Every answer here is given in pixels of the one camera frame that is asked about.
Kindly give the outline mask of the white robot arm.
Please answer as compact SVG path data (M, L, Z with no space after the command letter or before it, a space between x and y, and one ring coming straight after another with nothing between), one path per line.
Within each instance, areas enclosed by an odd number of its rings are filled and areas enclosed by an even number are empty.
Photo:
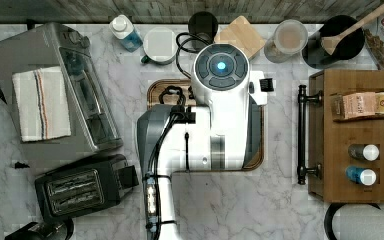
M137 120L146 240L181 240L173 173L238 171L252 159L261 139L252 112L268 102L265 80L239 48L211 44L192 64L195 104L156 104Z

